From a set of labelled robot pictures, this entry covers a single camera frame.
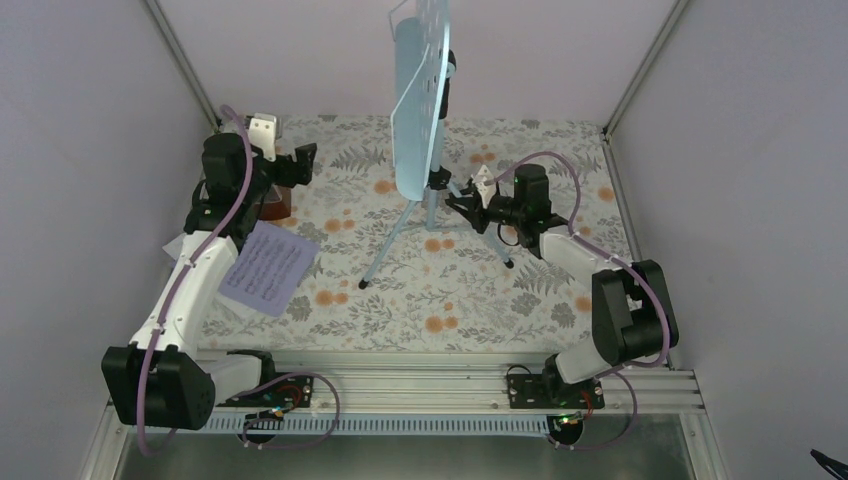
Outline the brown wooden metronome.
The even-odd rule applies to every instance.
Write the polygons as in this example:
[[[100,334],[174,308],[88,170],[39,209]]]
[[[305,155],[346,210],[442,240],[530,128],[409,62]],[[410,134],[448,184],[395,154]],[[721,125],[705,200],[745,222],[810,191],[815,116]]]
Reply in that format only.
[[[258,218],[266,222],[281,221],[291,216],[292,189],[273,186],[260,202]]]

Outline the white sheet music page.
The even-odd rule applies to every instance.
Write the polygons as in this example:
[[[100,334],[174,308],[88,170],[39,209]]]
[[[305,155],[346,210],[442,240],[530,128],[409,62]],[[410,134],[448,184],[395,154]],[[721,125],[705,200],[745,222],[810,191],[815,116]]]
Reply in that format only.
[[[169,241],[162,247],[165,254],[174,261],[176,261],[181,255],[185,236],[185,233],[180,233],[176,238]]]

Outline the sheet music pages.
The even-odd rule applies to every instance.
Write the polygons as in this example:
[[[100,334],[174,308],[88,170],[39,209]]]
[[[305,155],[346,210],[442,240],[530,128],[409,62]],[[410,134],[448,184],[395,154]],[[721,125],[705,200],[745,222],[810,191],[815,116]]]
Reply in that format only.
[[[219,293],[262,314],[279,317],[318,252],[315,242],[260,221],[225,275]]]

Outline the light blue music stand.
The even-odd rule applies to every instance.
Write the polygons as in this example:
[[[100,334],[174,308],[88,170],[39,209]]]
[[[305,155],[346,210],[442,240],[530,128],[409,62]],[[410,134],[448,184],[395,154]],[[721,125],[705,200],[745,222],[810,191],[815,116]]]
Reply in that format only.
[[[414,13],[399,22],[388,15],[394,42],[395,106],[389,121],[397,191],[408,203],[358,287],[367,288],[398,236],[407,231],[470,232],[470,227],[435,224],[445,190],[458,196],[458,185],[442,166],[450,79],[456,70],[451,50],[447,1],[416,1]]]

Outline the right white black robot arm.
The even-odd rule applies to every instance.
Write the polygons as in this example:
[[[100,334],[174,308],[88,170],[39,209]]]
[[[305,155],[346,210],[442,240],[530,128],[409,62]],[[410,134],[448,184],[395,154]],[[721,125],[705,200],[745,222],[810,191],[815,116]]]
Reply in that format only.
[[[541,391],[549,404],[570,404],[580,383],[666,360],[678,333],[662,269],[653,261],[626,263],[587,241],[572,219],[555,214],[542,166],[519,166],[512,195],[501,194],[495,177],[481,168],[446,202],[479,233],[490,224],[512,227],[521,247],[590,288],[588,338],[545,362]]]

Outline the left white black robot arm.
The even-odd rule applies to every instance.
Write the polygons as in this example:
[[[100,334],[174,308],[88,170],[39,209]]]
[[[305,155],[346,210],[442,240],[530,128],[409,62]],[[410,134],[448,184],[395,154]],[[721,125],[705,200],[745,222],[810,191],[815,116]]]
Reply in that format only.
[[[263,405],[278,391],[271,355],[234,350],[209,368],[197,363],[202,325],[218,295],[265,315],[286,310],[317,245],[261,220],[275,188],[312,181],[315,144],[290,155],[264,151],[237,133],[203,144],[202,179],[191,197],[174,269],[139,330],[106,350],[101,370],[126,425],[198,430],[213,409],[242,394]]]

